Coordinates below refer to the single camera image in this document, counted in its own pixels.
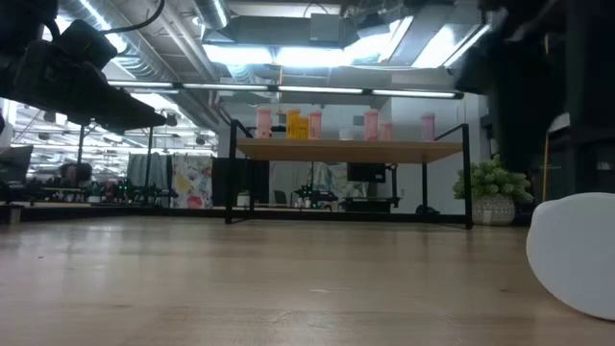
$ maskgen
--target white plant pot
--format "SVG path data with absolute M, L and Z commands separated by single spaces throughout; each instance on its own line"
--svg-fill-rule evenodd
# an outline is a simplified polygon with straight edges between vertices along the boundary
M 515 204 L 510 197 L 496 194 L 473 202 L 472 219 L 477 225 L 507 226 L 515 219 Z

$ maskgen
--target chair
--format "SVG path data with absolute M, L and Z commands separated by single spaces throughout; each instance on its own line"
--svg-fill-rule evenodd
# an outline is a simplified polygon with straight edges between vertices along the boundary
M 276 199 L 276 204 L 280 206 L 288 206 L 288 201 L 286 200 L 286 193 L 280 190 L 274 190 L 273 195 Z

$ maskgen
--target cable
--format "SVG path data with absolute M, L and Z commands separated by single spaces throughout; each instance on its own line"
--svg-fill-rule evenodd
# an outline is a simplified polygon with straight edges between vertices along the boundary
M 13 2 L 16 3 L 16 6 L 21 5 L 25 7 L 28 12 L 34 14 L 38 20 L 49 29 L 53 39 L 60 37 L 60 28 L 58 28 L 58 24 L 56 24 L 56 20 L 52 16 L 47 15 L 43 10 L 29 2 L 19 0 L 13 0 Z
M 318 6 L 319 8 L 323 9 L 323 11 L 324 11 L 326 14 L 329 14 L 329 11 L 327 11 L 327 9 L 325 9 L 325 7 L 324 7 L 324 6 L 322 6 L 322 5 L 320 5 L 319 3 L 309 3 L 309 4 L 307 4 L 306 10 L 304 11 L 304 18 L 306 17 L 306 14 L 308 14 L 308 10 L 309 10 L 309 8 L 310 8 L 312 5 L 316 5 L 316 6 Z
M 128 27 L 104 30 L 104 31 L 101 31 L 100 34 L 101 35 L 120 34 L 120 33 L 127 33 L 130 31 L 143 29 L 146 26 L 152 24 L 156 19 L 158 19 L 158 17 L 160 17 L 160 15 L 162 14 L 162 10 L 164 10 L 164 2 L 165 2 L 164 0 L 160 0 L 160 5 L 158 6 L 158 9 L 154 12 L 154 14 L 152 14 L 151 17 L 149 17 L 144 22 L 136 24 L 136 25 L 128 26 Z

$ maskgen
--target yellow bottle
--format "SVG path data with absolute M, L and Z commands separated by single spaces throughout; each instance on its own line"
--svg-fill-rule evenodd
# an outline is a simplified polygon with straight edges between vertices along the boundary
M 291 109 L 286 111 L 286 138 L 297 139 L 299 132 L 299 119 L 301 118 L 301 111 L 298 109 Z
M 298 130 L 297 130 L 297 139 L 308 139 L 309 137 L 309 119 L 308 118 L 299 118 Z

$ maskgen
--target potted plant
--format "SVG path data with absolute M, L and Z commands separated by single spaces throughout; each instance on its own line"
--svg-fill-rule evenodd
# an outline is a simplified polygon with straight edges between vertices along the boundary
M 523 173 L 510 173 L 502 168 L 500 157 L 472 163 L 472 215 L 478 225 L 505 226 L 515 218 L 515 204 L 530 203 L 529 181 Z M 453 187 L 455 198 L 465 197 L 463 170 Z

